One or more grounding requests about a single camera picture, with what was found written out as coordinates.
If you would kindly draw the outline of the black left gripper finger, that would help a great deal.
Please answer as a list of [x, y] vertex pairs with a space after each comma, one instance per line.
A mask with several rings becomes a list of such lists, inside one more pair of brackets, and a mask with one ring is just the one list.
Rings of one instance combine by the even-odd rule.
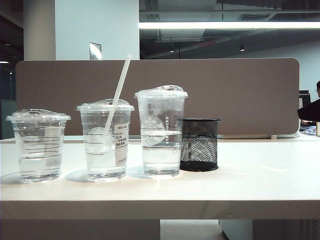
[[306, 121], [320, 120], [320, 99], [297, 110], [298, 117]]

